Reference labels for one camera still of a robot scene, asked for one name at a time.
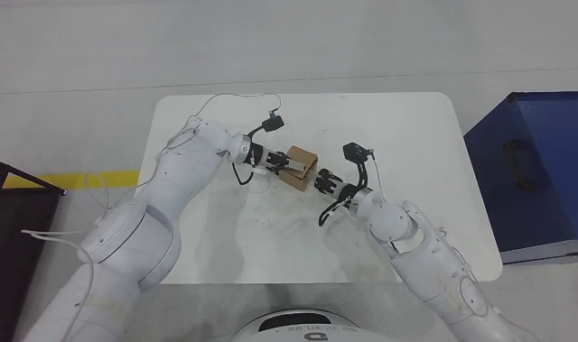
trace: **case handle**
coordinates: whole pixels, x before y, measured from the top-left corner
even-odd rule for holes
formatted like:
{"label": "case handle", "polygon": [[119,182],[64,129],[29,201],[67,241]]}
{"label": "case handle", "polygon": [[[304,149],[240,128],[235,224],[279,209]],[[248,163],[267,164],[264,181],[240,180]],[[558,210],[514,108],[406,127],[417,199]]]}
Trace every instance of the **case handle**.
{"label": "case handle", "polygon": [[506,159],[508,159],[509,168],[514,177],[514,181],[517,186],[523,190],[535,190],[538,188],[535,180],[530,180],[524,177],[522,170],[517,163],[516,155],[514,151],[523,149],[523,142],[520,140],[509,140],[502,145],[502,150],[506,154]]}

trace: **wire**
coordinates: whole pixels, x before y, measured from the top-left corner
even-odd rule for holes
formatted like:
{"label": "wire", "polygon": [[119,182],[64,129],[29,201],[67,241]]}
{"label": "wire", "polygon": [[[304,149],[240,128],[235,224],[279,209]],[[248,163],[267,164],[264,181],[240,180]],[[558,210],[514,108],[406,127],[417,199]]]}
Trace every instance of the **wire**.
{"label": "wire", "polygon": [[381,193],[381,198],[383,198],[383,201],[385,203],[386,197],[383,195],[383,188],[381,188],[381,177],[379,176],[378,162],[376,161],[376,157],[373,153],[371,153],[371,159],[373,159],[373,165],[375,165],[375,167],[376,167],[376,174],[378,176],[379,192]]}
{"label": "wire", "polygon": [[[237,177],[238,185],[246,185],[253,179],[253,175],[255,173],[251,170],[251,174],[249,174],[249,177],[247,178],[247,180],[241,181],[241,178],[239,178],[239,176],[238,176],[237,167],[235,167],[235,163],[232,162],[231,165],[233,166],[233,171],[235,172],[235,176]],[[253,169],[255,169],[255,151],[254,150],[251,150],[251,167],[253,167]]]}
{"label": "wire", "polygon": [[[466,301],[465,296],[463,295],[463,289],[461,288],[461,285],[463,284],[463,281],[465,280],[469,280],[471,282],[471,284],[475,285],[478,287],[478,290],[480,291],[481,297],[482,299],[484,299],[484,304],[486,305],[486,309],[484,311],[484,313],[478,313],[476,312],[471,306],[470,304],[468,304],[468,302]],[[460,283],[458,284],[458,289],[460,290],[460,296],[461,296],[461,300],[463,300],[463,304],[466,305],[466,307],[468,308],[468,310],[470,310],[471,314],[473,314],[476,317],[480,317],[480,318],[484,318],[486,316],[488,316],[489,313],[489,304],[488,304],[488,300],[486,300],[486,296],[484,296],[483,291],[481,291],[480,286],[478,286],[478,283],[476,281],[474,281],[473,278],[471,278],[469,275],[463,275],[460,278]]]}
{"label": "wire", "polygon": [[[89,185],[89,175],[94,175],[95,177],[100,179],[100,182],[102,183],[104,189],[105,189],[105,193],[107,195],[107,201],[105,204],[103,204],[98,198],[97,196],[94,194],[93,189],[90,187]],[[107,212],[111,209],[110,207],[110,191],[108,190],[108,185],[107,185],[107,181],[104,179],[104,177],[100,174],[100,173],[95,173],[92,171],[88,171],[84,173],[84,188],[86,188],[89,191],[90,196],[103,208],[104,212],[102,214],[102,217],[100,217],[99,219],[97,219],[94,224],[98,225],[102,220],[105,219],[105,217],[107,216]]]}
{"label": "wire", "polygon": [[[193,128],[188,128],[187,129],[187,125],[189,124],[189,122],[191,121],[191,119],[193,117],[197,117],[200,115],[200,113],[205,109],[205,106],[207,106],[213,99],[217,98],[217,97],[223,97],[223,96],[229,96],[229,97],[244,97],[244,98],[251,98],[251,97],[267,97],[267,96],[275,96],[277,97],[277,99],[279,100],[279,105],[274,108],[273,110],[271,110],[271,113],[274,113],[275,111],[279,110],[281,108],[281,106],[283,105],[283,102],[281,100],[281,97],[278,94],[275,93],[263,93],[263,94],[246,94],[246,95],[241,95],[241,94],[231,94],[231,93],[220,93],[220,94],[216,94],[213,95],[212,97],[210,97],[209,99],[207,99],[207,101],[205,101],[203,103],[203,105],[200,107],[199,111],[197,111],[195,114],[192,114],[190,116],[187,117],[187,121],[184,123],[184,125],[182,126],[181,130],[179,130],[175,135],[173,135],[166,143],[166,145],[164,146],[164,148],[158,152],[156,154],[156,156],[154,157],[154,171],[153,171],[153,175],[146,181],[143,181],[142,183],[136,185],[135,187],[127,190],[112,206],[110,206],[108,209],[112,209],[114,207],[116,207],[120,201],[126,197],[126,195],[128,195],[128,193],[130,193],[133,190],[136,190],[138,188],[141,188],[143,186],[145,186],[146,184],[150,183],[154,177],[156,176],[156,173],[159,170],[159,164],[161,162],[161,156],[163,155],[164,152],[166,152],[167,150],[172,150],[175,148],[178,148],[179,146],[182,146],[185,143],[190,142],[192,139],[194,139],[194,137],[197,135],[197,133],[195,131],[198,131],[199,129],[199,125],[196,125]],[[179,143],[178,145],[172,145],[172,143],[174,143],[175,140],[177,140],[181,135],[183,135],[184,133],[186,133],[187,131],[193,130],[193,136],[187,140],[185,140],[182,143]]]}
{"label": "wire", "polygon": [[504,316],[501,312],[499,312],[499,315],[506,320],[507,323],[509,323],[510,325],[519,328],[521,330],[523,330],[524,332],[526,332],[528,335],[532,336],[537,342],[540,342],[540,338],[538,338],[534,333],[532,333],[531,330],[523,328],[522,326],[512,322],[511,320],[507,319],[506,316]]}
{"label": "wire", "polygon": [[49,236],[43,236],[43,235],[68,235],[68,234],[72,234],[72,233],[76,233],[76,232],[40,232],[40,231],[33,231],[33,230],[28,230],[28,229],[23,229],[20,232],[25,233],[27,235],[30,235],[36,239],[41,239],[41,240],[49,241],[49,242],[63,243],[65,245],[73,246],[76,249],[78,249],[79,252],[83,253],[87,257],[87,259],[89,260],[89,269],[90,269],[89,286],[88,286],[87,290],[84,292],[84,295],[82,296],[82,301],[80,303],[77,303],[78,309],[74,313],[74,317],[72,318],[72,321],[70,322],[68,328],[66,328],[66,331],[64,332],[64,335],[62,336],[61,342],[66,342],[70,332],[72,331],[72,327],[74,326],[74,323],[76,323],[76,320],[78,319],[80,312],[84,308],[84,305],[86,304],[87,299],[89,298],[90,290],[92,289],[92,283],[94,282],[94,262],[92,261],[92,257],[90,257],[90,254],[89,254],[89,252],[87,252],[86,249],[84,249],[80,245],[77,245],[76,243],[73,243],[73,242],[70,242],[70,241],[67,241],[64,239],[52,238]]}

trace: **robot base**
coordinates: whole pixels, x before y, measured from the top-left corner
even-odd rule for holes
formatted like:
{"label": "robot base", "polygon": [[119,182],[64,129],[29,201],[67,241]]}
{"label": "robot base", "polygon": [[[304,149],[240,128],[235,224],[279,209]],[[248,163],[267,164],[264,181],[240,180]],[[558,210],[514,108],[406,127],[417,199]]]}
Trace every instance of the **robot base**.
{"label": "robot base", "polygon": [[393,342],[325,310],[283,310],[246,324],[229,342]]}
{"label": "robot base", "polygon": [[326,310],[280,310],[253,319],[240,329],[230,342],[238,342],[245,337],[269,329],[297,325],[337,325],[358,328],[350,320]]}

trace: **table top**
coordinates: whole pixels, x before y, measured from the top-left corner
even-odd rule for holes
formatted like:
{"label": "table top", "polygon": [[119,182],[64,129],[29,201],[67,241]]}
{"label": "table top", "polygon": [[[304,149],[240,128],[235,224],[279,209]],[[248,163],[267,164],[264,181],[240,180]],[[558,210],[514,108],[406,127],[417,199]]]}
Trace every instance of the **table top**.
{"label": "table top", "polygon": [[[210,96],[161,100],[144,153],[139,183],[154,170],[154,156]],[[319,156],[345,181],[357,182],[341,146],[375,150],[387,201],[410,199],[443,227],[481,281],[499,277],[502,263],[448,97],[439,93],[283,94],[285,126],[254,140],[286,152],[297,145]],[[229,131],[248,131],[278,105],[276,96],[220,96],[201,117]],[[368,185],[378,188],[368,163]],[[241,179],[246,166],[238,166]],[[307,283],[397,281],[386,255],[346,210],[324,227],[319,214],[332,200],[310,184],[300,192],[275,175],[255,175],[240,187],[228,163],[181,216],[182,253],[163,283]]]}

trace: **gray floor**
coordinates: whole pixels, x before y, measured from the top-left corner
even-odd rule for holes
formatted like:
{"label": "gray floor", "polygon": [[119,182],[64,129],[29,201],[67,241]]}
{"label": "gray floor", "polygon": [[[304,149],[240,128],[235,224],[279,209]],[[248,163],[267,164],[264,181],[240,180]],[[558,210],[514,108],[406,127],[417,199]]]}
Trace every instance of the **gray floor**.
{"label": "gray floor", "polygon": [[[0,0],[0,160],[138,169],[156,102],[177,94],[439,91],[465,133],[510,91],[576,90],[577,14],[575,0]],[[73,191],[54,228],[99,213]],[[16,340],[78,265],[47,245]],[[482,287],[541,341],[573,341],[576,285],[568,264],[506,267]],[[403,284],[164,285],[125,340],[220,341],[293,306],[403,341],[453,340]]]}

